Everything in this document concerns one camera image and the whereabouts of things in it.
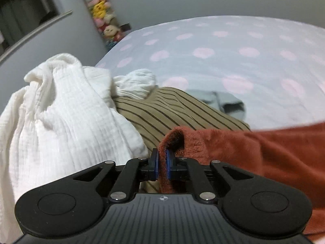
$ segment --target white towel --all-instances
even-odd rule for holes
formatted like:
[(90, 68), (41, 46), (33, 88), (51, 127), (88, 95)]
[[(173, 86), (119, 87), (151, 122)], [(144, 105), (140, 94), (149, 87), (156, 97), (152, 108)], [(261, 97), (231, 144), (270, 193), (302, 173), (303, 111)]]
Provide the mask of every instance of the white towel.
[[(125, 78), (136, 81), (127, 92), (137, 98), (155, 87), (148, 70)], [(119, 94), (124, 86), (116, 88), (108, 70), (82, 67), (64, 53), (24, 80), (30, 85), (11, 96), (0, 116), (0, 243), (22, 234), (14, 205), (25, 192), (105, 160), (121, 165), (148, 153), (140, 134), (115, 109), (111, 91)]]

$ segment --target orange fleece cloth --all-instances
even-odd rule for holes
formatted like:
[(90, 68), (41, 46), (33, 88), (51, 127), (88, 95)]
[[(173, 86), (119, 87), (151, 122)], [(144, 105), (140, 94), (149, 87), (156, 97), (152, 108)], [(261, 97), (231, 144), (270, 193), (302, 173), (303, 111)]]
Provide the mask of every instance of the orange fleece cloth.
[(160, 188), (171, 193), (166, 148), (200, 164), (220, 160), (303, 191), (313, 204), (304, 234), (325, 232), (325, 123), (261, 132), (176, 127), (159, 145)]

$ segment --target polka dot bedsheet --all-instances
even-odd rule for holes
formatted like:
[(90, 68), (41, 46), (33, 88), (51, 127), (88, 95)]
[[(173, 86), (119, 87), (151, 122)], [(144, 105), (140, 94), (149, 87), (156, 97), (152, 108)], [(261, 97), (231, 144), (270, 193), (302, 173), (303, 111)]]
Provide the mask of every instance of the polka dot bedsheet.
[(147, 68), (160, 86), (243, 100), (252, 129), (325, 119), (325, 29), (283, 19), (208, 16), (134, 31), (97, 67)]

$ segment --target curtain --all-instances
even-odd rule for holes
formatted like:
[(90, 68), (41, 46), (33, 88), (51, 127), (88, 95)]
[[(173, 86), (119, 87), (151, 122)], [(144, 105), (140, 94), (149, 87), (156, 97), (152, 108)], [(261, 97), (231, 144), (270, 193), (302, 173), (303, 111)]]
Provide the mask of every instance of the curtain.
[(0, 0), (0, 33), (6, 45), (12, 46), (37, 28), (51, 9), (56, 11), (55, 8), (45, 5), (43, 0)]

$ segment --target brown striped shirt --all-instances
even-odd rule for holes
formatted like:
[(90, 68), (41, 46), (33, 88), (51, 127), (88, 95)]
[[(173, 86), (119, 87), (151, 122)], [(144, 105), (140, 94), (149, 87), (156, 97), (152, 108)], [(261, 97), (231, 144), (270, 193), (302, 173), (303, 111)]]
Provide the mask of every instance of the brown striped shirt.
[(196, 129), (250, 130), (248, 124), (228, 116), (176, 88), (153, 90), (147, 99), (116, 97), (117, 111), (130, 121), (150, 151), (176, 126)]

